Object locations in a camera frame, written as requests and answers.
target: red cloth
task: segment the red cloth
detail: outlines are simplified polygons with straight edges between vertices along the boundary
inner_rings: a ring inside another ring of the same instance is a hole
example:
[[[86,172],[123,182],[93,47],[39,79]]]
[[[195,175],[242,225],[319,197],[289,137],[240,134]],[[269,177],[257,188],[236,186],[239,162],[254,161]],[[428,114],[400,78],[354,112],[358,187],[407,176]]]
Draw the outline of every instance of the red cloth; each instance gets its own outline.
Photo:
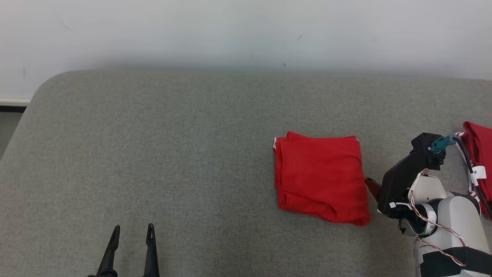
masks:
[[[472,122],[464,122],[466,130],[462,136],[463,143],[473,166],[484,166],[486,173],[492,174],[492,129]],[[489,206],[492,205],[492,178],[478,179],[478,185],[484,191]]]
[[[321,219],[367,225],[368,195],[355,136],[277,138],[275,187],[280,209]]]

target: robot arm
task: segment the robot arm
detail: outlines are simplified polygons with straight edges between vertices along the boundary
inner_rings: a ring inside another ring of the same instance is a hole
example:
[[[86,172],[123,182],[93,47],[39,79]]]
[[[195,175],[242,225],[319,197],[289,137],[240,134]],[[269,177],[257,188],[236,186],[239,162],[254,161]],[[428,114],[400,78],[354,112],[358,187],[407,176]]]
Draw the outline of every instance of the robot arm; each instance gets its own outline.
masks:
[[[366,179],[378,211],[397,219],[403,234],[415,236],[418,277],[492,275],[477,200],[446,193],[439,179],[428,175],[428,169],[440,170],[445,148],[455,140],[422,133],[412,140],[410,154],[385,173],[381,185]]]

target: gray tabletop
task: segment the gray tabletop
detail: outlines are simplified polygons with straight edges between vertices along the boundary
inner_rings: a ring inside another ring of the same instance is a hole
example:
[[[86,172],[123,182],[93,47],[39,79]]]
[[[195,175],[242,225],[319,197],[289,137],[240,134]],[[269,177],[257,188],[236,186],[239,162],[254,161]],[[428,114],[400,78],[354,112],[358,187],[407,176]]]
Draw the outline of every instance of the gray tabletop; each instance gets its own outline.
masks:
[[[356,135],[381,180],[421,132],[492,127],[492,82],[76,71],[41,86],[0,162],[0,276],[143,275],[147,224],[161,276],[413,276],[413,238],[279,210],[273,138]],[[467,191],[456,149],[442,171]],[[492,225],[484,220],[488,239]]]

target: blue connector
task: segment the blue connector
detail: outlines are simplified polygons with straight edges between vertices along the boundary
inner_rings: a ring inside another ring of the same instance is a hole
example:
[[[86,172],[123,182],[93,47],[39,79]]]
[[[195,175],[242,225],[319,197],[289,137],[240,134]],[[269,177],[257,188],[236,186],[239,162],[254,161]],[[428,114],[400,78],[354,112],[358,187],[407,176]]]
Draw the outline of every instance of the blue connector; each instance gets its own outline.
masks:
[[[457,138],[457,136],[455,134],[451,134],[447,137],[440,137],[438,140],[436,141],[433,141],[431,144],[430,144],[430,151],[432,153],[439,153],[441,151],[443,151],[444,149],[446,149],[446,147],[448,147],[449,145],[453,145],[456,143],[456,139],[454,138]]]

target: folded red cloth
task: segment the folded red cloth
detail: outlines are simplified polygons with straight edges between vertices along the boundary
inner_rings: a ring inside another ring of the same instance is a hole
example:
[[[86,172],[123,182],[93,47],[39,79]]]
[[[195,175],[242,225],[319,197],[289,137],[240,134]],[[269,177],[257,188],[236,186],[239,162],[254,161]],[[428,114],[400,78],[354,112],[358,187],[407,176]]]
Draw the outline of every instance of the folded red cloth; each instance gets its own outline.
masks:
[[[277,138],[274,152],[280,209],[330,222],[369,223],[361,149],[355,136],[309,138],[288,132]]]
[[[492,172],[492,129],[468,121],[463,123],[463,127],[466,132],[461,139],[473,166],[484,166],[486,171]],[[492,205],[492,179],[477,180],[489,206]],[[487,212],[485,207],[482,207],[482,211]]]

